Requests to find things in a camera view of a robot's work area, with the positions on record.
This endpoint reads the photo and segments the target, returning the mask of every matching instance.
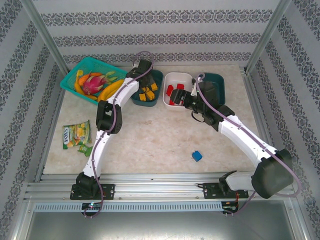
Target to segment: black motor joint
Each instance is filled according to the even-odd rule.
[[[219,104],[218,89],[212,82],[202,81],[199,82],[198,85],[204,98],[212,107],[226,117],[235,115],[235,113],[229,107]],[[209,126],[212,126],[216,131],[218,131],[219,123],[224,120],[221,116],[207,106],[198,92],[196,96],[191,96],[191,92],[189,91],[184,89],[174,89],[171,93],[170,99],[178,105],[180,105],[182,102],[182,106],[192,110],[192,113],[201,114],[203,117],[203,122]]]

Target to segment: gray metal panel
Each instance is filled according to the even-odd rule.
[[[34,208],[37,213],[79,213],[81,202],[39,202]],[[206,202],[108,202],[101,212],[140,213],[140,212],[207,212],[222,211],[221,201]]]
[[[292,240],[281,201],[255,201],[235,217],[220,212],[103,212],[85,219],[80,213],[34,212],[28,240]]]

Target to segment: ventilation slot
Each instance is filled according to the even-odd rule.
[[[81,202],[37,203],[35,212],[80,212]],[[202,212],[222,211],[220,201],[212,202],[106,202],[102,212]]]

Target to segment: plastic packaging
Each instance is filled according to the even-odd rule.
[[[80,124],[65,125],[62,127],[63,149],[90,143],[91,130],[89,120]]]
[[[92,151],[92,146],[81,145],[78,152],[83,153],[86,157],[89,157]]]

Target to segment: metal frame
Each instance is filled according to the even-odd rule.
[[[114,200],[106,200],[106,205],[110,203],[116,205],[163,203],[165,205],[172,202],[177,205],[189,203],[207,205],[214,202],[219,204],[221,201],[235,200],[204,199],[203,190],[197,187],[198,183],[218,182],[219,177],[222,175],[224,173],[102,174],[100,182],[103,184],[114,183],[116,185]],[[91,202],[90,200],[72,201],[69,199],[71,186],[75,183],[75,179],[75,174],[43,175],[41,182],[28,183],[11,239],[26,239],[33,213],[39,204],[56,203],[60,206],[67,206],[70,203]],[[292,186],[289,186],[281,192],[290,194],[293,191]],[[269,201],[277,200],[283,200],[285,203],[291,228],[296,239],[310,239],[297,201],[279,196],[272,196],[269,199]],[[257,196],[252,201],[265,201],[265,199]]]
[[[36,176],[35,176],[35,179],[34,179],[35,182],[40,182],[40,180],[41,180],[41,176],[42,176],[42,173],[44,171],[44,167],[45,167],[45,164],[46,164],[46,161],[47,161],[47,157],[48,157],[48,154],[49,154],[52,138],[54,137],[54,132],[55,132],[56,125],[57,125],[57,122],[58,122],[60,109],[61,109],[64,97],[65,97],[65,92],[66,91],[64,89],[61,90],[61,94],[59,96],[59,99],[58,99],[58,102],[57,102],[57,105],[56,105],[56,109],[55,109],[55,113],[54,113],[54,116],[53,116],[53,119],[52,119],[51,127],[50,127],[50,130],[49,130],[48,141],[46,141],[46,143],[45,143],[43,154],[42,154],[42,158],[41,158],[40,164],[39,164],[39,168],[38,168],[38,171],[36,172]]]
[[[60,70],[64,75],[66,75],[70,70],[66,64],[66,61],[62,54],[60,53],[53,37],[51,36],[49,30],[46,27],[42,17],[40,16],[37,8],[35,7],[33,0],[21,0],[21,3],[26,10],[27,14],[31,18],[33,24],[41,35],[44,43],[48,47],[50,53],[52,54],[54,60],[58,64]]]
[[[271,38],[271,35],[273,34],[274,30],[277,28],[277,25],[278,25],[280,19],[284,15],[284,13],[287,10],[290,3],[291,3],[291,0],[280,0],[278,5],[276,6],[276,8],[270,18],[270,21],[268,22],[266,28],[264,29],[263,34],[260,37],[255,49],[253,50],[253,53],[251,54],[250,59],[245,67],[246,73],[250,73],[254,69],[261,53],[263,52],[265,46],[267,45],[269,39]]]
[[[243,83],[245,86],[246,93],[250,102],[252,113],[254,116],[255,124],[259,133],[259,137],[265,141],[267,144],[272,146],[272,140],[270,133],[268,132],[267,123],[262,112],[262,108],[259,104],[258,95],[253,86],[253,81],[250,74],[246,74],[243,67],[240,68]]]

